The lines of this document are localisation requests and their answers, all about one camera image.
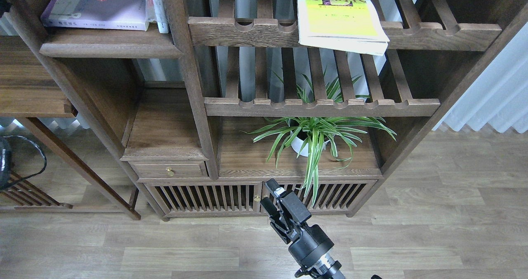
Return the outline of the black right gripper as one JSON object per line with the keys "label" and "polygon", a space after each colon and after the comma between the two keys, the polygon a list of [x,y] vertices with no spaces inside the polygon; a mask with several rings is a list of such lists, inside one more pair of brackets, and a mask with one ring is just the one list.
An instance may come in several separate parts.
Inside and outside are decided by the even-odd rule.
{"label": "black right gripper", "polygon": [[[268,180],[265,186],[280,207],[277,210],[268,197],[261,200],[261,205],[269,215],[270,225],[285,244],[293,241],[288,250],[298,264],[303,267],[313,266],[332,249],[334,243],[319,225],[306,226],[311,213],[294,192],[285,191],[275,179]],[[296,226],[301,227],[300,237]]]}

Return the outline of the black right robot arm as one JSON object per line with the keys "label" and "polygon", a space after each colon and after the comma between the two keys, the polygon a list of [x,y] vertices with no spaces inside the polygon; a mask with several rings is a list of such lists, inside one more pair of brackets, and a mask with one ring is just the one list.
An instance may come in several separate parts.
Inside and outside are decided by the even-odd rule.
{"label": "black right robot arm", "polygon": [[295,277],[344,279],[340,271],[342,265],[329,254],[334,243],[319,225],[307,225],[311,213],[300,198],[292,191],[285,191],[275,179],[268,180],[265,185],[275,196],[280,210],[268,197],[264,197],[260,204],[269,215],[271,227],[289,245],[289,253],[300,265]]}

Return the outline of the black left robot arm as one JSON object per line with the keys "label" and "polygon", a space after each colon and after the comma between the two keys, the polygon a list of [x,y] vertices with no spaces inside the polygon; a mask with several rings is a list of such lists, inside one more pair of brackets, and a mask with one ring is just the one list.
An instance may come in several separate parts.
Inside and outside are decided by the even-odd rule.
{"label": "black left robot arm", "polygon": [[[28,176],[24,176],[22,178],[18,178],[16,180],[11,179],[11,171],[12,171],[12,148],[10,143],[8,142],[8,138],[19,138],[21,140],[29,142],[32,146],[34,146],[39,154],[41,155],[43,159],[43,167],[39,172],[36,172],[34,174],[30,174]],[[32,178],[33,176],[37,176],[45,171],[47,168],[47,157],[45,155],[45,152],[36,144],[36,142],[33,142],[32,140],[24,137],[24,136],[2,136],[0,138],[0,147],[1,147],[1,153],[0,153],[0,188],[1,191],[7,190],[8,188],[13,187],[14,185]]]}

